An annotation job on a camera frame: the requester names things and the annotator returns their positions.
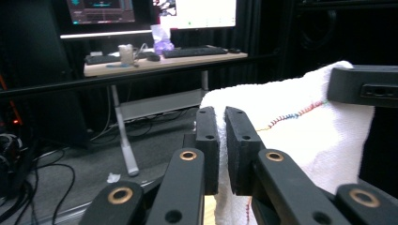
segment cup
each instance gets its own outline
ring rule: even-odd
[[[132,45],[119,45],[120,62],[122,64],[133,64],[134,54],[132,51]]]

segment white towel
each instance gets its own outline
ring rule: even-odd
[[[302,78],[238,85],[205,95],[201,108],[215,109],[221,138],[219,194],[215,196],[217,224],[256,224],[251,207],[247,208],[249,197],[235,196],[231,191],[226,106],[248,114],[266,148],[287,153],[318,187],[334,194],[338,186],[358,182],[362,147],[374,107],[327,101],[330,73],[336,67],[353,66],[341,61]]]

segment desk leg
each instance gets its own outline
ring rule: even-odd
[[[127,171],[130,176],[135,176],[139,173],[137,162],[135,161],[134,154],[132,153],[129,139],[127,138],[126,128],[124,125],[124,119],[120,110],[119,97],[117,95],[117,89],[115,85],[112,85],[112,95],[114,97],[115,112],[117,118],[117,124],[120,131],[120,145],[122,147],[123,157],[126,162]]]
[[[208,91],[208,73],[207,73],[207,70],[202,71],[202,90]]]

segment brass bushing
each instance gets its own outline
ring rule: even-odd
[[[179,157],[182,160],[191,161],[191,160],[196,159],[197,155],[193,151],[184,151],[181,154],[179,154]]]
[[[276,153],[276,152],[266,153],[266,157],[272,161],[283,161],[283,159],[284,159],[283,155]]]
[[[360,195],[365,195],[369,200],[363,200]],[[376,208],[380,205],[378,198],[368,191],[354,188],[349,191],[349,196],[357,203],[365,205],[367,207]]]
[[[120,198],[115,197],[117,193],[124,192]],[[117,187],[108,195],[108,202],[112,204],[122,204],[127,202],[132,197],[132,189],[129,187]]]

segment monitor screen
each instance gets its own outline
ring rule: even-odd
[[[151,0],[53,0],[60,37],[97,38],[151,33]]]
[[[153,0],[158,23],[171,29],[232,27],[237,0]]]

